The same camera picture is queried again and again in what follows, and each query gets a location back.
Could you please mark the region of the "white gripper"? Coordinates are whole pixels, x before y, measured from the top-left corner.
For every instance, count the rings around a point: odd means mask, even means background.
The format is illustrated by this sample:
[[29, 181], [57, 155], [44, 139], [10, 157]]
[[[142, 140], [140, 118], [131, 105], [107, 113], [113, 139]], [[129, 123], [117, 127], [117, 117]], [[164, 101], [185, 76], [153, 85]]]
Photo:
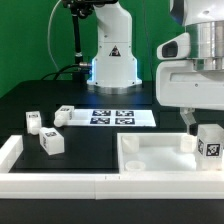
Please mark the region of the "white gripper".
[[156, 97], [163, 106], [181, 108], [186, 131], [195, 136], [195, 109], [224, 110], [224, 71], [195, 71], [190, 60], [162, 62], [156, 71]]

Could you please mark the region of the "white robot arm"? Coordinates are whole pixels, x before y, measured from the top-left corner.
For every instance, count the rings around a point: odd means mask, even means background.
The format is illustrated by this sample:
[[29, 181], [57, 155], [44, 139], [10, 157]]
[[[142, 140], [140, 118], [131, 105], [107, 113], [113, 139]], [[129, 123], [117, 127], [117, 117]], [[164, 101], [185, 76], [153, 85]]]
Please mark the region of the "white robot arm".
[[[98, 51], [88, 88], [122, 94], [140, 87], [132, 16], [119, 0], [100, 0], [94, 9]], [[224, 111], [224, 0], [169, 0], [169, 12], [184, 32], [157, 47], [156, 98], [178, 107], [190, 125], [196, 109]]]

